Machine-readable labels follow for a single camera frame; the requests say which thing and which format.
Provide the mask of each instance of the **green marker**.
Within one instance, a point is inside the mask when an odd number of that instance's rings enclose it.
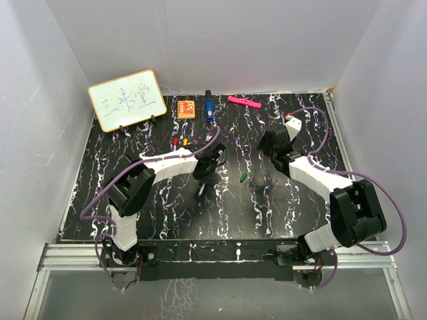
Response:
[[[246,177],[248,176],[248,174],[245,172],[242,177],[240,178],[240,183],[242,183],[243,181],[246,180]]]

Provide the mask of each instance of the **black cable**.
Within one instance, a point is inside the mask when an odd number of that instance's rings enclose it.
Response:
[[[132,283],[136,283],[137,281],[138,281],[138,279],[135,279],[135,280],[133,280],[133,281],[129,282],[129,283],[127,284],[127,286],[125,287],[125,290],[126,290],[127,288],[129,288],[129,286],[130,286]]]
[[[221,167],[222,165],[225,165],[227,160],[228,160],[228,152],[226,151],[226,159],[224,161],[222,161],[220,164],[216,165],[215,168],[218,168],[218,167]]]

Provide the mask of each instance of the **small whiteboard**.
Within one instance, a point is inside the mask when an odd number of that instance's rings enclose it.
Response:
[[[104,132],[166,113],[166,104],[152,70],[92,85],[87,92]]]

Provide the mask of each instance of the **whiteboard wooden frame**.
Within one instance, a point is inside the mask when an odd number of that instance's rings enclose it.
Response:
[[[95,107],[95,103],[93,102],[93,99],[92,99],[92,96],[91,96],[91,93],[90,93],[91,88],[93,88],[93,87],[97,87],[97,86],[99,86],[99,85],[104,85],[104,84],[109,83],[109,82],[117,81],[117,80],[120,80],[120,79],[124,79],[124,78],[128,78],[128,77],[133,77],[133,76],[135,76],[135,75],[139,75],[139,74],[141,74],[141,73],[145,73],[145,72],[151,72],[151,73],[153,73],[153,77],[154,77],[155,84],[157,85],[157,88],[158,88],[158,90],[159,90],[159,92],[160,92],[161,102],[163,102],[163,106],[165,107],[165,111],[164,111],[163,113],[157,113],[157,114],[154,114],[154,117],[158,117],[158,116],[160,116],[160,115],[164,115],[164,114],[167,112],[167,106],[166,106],[165,100],[163,99],[163,95],[161,94],[160,87],[159,87],[159,83],[157,82],[157,78],[155,77],[154,71],[153,71],[153,70],[151,70],[151,69],[147,69],[147,70],[143,70],[143,71],[140,71],[140,72],[132,73],[131,75],[125,75],[125,76],[123,76],[123,77],[116,78],[116,79],[112,79],[112,80],[109,80],[109,81],[105,81],[105,82],[97,83],[96,85],[91,85],[89,88],[87,88],[87,93],[89,94],[89,98],[91,99],[93,109],[95,110],[95,114],[96,114],[96,116],[97,116],[97,118],[98,118],[99,124],[101,125],[101,129],[102,129],[102,131],[103,131],[103,132],[106,132],[106,133],[107,133],[107,132],[112,132],[112,131],[118,130],[118,129],[120,128],[120,126],[119,126],[119,127],[116,127],[116,128],[113,128],[113,129],[110,129],[110,130],[105,130],[105,129],[103,128],[103,126],[102,126],[102,122],[99,120],[99,113],[98,113],[98,110],[97,110],[97,108]],[[144,118],[144,119],[140,119],[140,120],[135,121],[135,122],[133,122],[133,123],[126,123],[126,124],[123,124],[122,126],[123,126],[123,127],[127,127],[127,126],[134,125],[134,124],[136,124],[136,123],[140,123],[140,122],[145,121],[145,120],[148,120],[148,119],[151,119],[151,117],[147,117],[147,118]]]

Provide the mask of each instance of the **blue object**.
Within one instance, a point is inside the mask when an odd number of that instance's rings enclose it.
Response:
[[[206,121],[212,122],[214,120],[214,102],[212,101],[212,93],[210,90],[205,92],[205,111],[206,111]]]

